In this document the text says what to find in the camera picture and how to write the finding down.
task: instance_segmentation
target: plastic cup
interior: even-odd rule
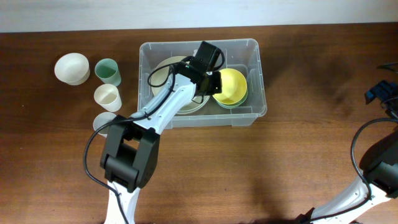
[[[80,85],[90,76],[87,58],[79,53],[62,56],[55,64],[55,76],[69,85]]]
[[[109,112],[115,112],[122,107],[119,91],[112,84],[99,86],[94,92],[94,100]]]
[[[99,127],[101,127],[102,125],[112,121],[114,118],[116,117],[116,114],[111,113],[111,112],[104,112],[104,113],[100,113],[93,122],[93,128],[94,131],[96,131]],[[104,129],[102,129],[101,131],[99,131],[98,134],[107,137],[108,135],[108,131],[109,131],[109,127],[106,127]]]
[[[118,64],[110,58],[102,59],[95,65],[95,75],[106,84],[118,86],[122,82]]]

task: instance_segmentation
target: stacked plates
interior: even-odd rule
[[[224,68],[220,72],[223,92],[213,97],[223,108],[237,108],[249,94],[246,79],[241,72],[232,68]]]
[[[175,63],[175,62],[179,62],[182,59],[184,59],[185,56],[174,56],[174,57],[170,57],[166,60],[164,60],[163,62],[161,62],[160,64],[158,64],[158,66],[156,68],[159,68],[161,66],[170,64],[170,63]],[[166,80],[167,75],[169,74],[169,68],[165,67],[160,69],[159,71],[155,72],[152,75],[152,78],[150,80],[150,82],[153,85],[160,85],[164,82],[164,80]],[[152,87],[152,92],[153,94],[156,96],[159,94],[159,92],[163,89],[163,86],[161,87]],[[201,96],[196,96],[194,97],[191,103],[183,106],[178,112],[177,114],[190,114],[193,113],[197,110],[199,110],[200,108],[202,108],[207,101],[210,99],[210,96],[204,96],[203,102],[202,103],[196,103],[196,102],[201,102]]]

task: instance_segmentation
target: gray plastic container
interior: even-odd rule
[[[176,115],[167,129],[200,126],[249,126],[267,112],[266,94],[262,79],[259,45],[254,39],[207,40],[225,54],[222,68],[239,70],[248,82],[248,98],[235,109],[220,107],[213,97],[200,110],[188,115]],[[150,72],[163,60],[173,56],[189,56],[199,48],[201,41],[148,42],[139,50],[138,109],[154,97],[147,79]]]

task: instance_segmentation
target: white background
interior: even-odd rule
[[[398,21],[398,0],[0,0],[0,32]]]

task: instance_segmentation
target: brown wooden surface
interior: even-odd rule
[[[101,81],[93,68],[113,58],[128,116],[137,109],[139,47],[144,42],[255,38],[260,45],[267,114],[249,128],[164,131],[152,180],[139,196],[136,221],[239,223],[295,218],[332,199],[355,178],[349,146],[366,121],[385,117],[364,92],[397,75],[376,66],[398,59],[398,24],[107,30],[0,34],[0,223],[101,223],[108,191],[83,171],[83,147]],[[62,55],[90,61],[82,85],[55,78]],[[356,156],[393,124],[367,129]],[[104,138],[89,153],[97,177]],[[396,223],[398,201],[362,215]]]

